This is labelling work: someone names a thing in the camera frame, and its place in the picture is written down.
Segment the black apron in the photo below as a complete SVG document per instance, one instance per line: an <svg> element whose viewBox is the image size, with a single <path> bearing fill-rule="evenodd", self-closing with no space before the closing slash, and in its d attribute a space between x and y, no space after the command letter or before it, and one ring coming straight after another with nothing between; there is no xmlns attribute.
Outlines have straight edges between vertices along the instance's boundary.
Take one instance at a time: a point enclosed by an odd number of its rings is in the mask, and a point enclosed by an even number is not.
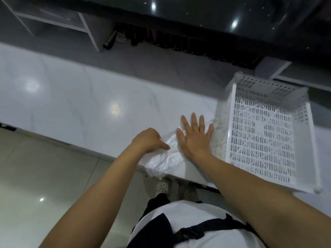
<svg viewBox="0 0 331 248"><path fill-rule="evenodd" d="M249 225L234 220L229 214L225 219L210 219L198 225L182 228L173 233L170 222L164 213L152 219L128 244L127 248L173 248L176 244L189 239L200 239L207 231L244 229L258 234Z"/></svg>

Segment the black countertop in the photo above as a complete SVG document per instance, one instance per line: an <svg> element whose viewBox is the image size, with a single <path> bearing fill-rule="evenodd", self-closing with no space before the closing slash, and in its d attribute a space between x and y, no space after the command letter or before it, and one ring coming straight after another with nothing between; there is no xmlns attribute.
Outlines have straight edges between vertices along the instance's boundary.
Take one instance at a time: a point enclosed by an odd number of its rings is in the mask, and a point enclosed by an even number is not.
<svg viewBox="0 0 331 248"><path fill-rule="evenodd" d="M331 66L331 0L46 1L204 41L233 37L238 49Z"/></svg>

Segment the left arm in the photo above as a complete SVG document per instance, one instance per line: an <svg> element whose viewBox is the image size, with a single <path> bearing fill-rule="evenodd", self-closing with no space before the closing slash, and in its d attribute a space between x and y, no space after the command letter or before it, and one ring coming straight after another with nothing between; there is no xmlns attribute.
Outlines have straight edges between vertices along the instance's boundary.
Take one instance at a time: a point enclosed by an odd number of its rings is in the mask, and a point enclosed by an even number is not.
<svg viewBox="0 0 331 248"><path fill-rule="evenodd" d="M139 160L170 147L155 129L139 133L106 173L63 215L39 248L99 248L105 240Z"/></svg>

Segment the shelf panel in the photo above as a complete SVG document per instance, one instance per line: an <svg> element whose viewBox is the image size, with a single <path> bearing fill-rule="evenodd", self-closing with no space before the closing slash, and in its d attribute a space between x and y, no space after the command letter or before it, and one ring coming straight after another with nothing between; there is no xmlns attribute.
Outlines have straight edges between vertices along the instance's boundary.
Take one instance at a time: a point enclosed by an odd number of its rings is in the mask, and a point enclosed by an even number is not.
<svg viewBox="0 0 331 248"><path fill-rule="evenodd" d="M292 63L276 79L331 91L331 71Z"/></svg>
<svg viewBox="0 0 331 248"><path fill-rule="evenodd" d="M87 32L78 16L78 13L75 11L62 8L61 10L52 10L50 7L46 7L43 9L42 7L23 2L14 8L14 13L20 17L25 17L82 32Z"/></svg>

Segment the plastic crate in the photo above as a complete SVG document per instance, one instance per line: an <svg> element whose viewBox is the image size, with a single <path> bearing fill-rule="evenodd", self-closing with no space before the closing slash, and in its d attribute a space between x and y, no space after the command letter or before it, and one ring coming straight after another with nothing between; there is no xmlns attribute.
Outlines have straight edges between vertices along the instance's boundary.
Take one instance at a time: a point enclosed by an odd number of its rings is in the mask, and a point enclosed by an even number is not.
<svg viewBox="0 0 331 248"><path fill-rule="evenodd" d="M215 156L293 191L321 192L307 87L237 72L216 117Z"/></svg>

